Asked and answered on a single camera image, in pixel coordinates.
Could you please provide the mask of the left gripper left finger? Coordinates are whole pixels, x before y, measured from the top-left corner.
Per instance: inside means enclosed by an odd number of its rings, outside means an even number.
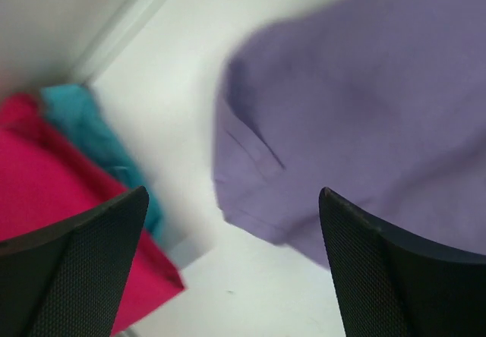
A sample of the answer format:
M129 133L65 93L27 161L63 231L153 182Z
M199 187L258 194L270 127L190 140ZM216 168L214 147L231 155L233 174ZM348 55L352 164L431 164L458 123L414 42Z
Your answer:
M109 336L147 213L144 187L1 242L3 336Z

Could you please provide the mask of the cyan t shirt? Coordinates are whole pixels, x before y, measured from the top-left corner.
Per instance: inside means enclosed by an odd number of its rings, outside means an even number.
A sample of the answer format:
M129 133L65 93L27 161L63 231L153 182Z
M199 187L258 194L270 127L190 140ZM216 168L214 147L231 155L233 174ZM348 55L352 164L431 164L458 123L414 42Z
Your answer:
M128 188L149 187L142 172L104 121L93 95L78 84L44 87L45 118L87 158Z

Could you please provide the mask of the lavender t shirt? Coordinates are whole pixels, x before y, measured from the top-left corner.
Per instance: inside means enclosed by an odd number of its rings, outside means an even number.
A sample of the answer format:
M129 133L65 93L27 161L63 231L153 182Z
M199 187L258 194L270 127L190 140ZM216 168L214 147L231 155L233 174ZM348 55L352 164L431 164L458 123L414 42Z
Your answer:
M255 33L216 99L225 220L327 265L331 188L432 241L485 251L485 0L340 0Z

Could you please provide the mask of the magenta t shirt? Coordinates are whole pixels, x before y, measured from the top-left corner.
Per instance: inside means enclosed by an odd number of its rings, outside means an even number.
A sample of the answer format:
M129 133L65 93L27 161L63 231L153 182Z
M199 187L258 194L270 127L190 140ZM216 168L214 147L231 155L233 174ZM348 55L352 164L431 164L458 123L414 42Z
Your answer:
M34 99L1 104L1 239L60 222L127 188L44 120ZM184 291L178 270L143 231L115 318L120 332Z

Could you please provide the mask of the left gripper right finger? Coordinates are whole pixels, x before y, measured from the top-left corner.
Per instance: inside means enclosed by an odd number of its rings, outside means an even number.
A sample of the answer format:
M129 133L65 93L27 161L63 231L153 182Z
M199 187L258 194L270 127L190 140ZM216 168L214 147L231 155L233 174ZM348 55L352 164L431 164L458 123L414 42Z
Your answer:
M327 259L347 336L483 336L485 257L379 219L325 187Z

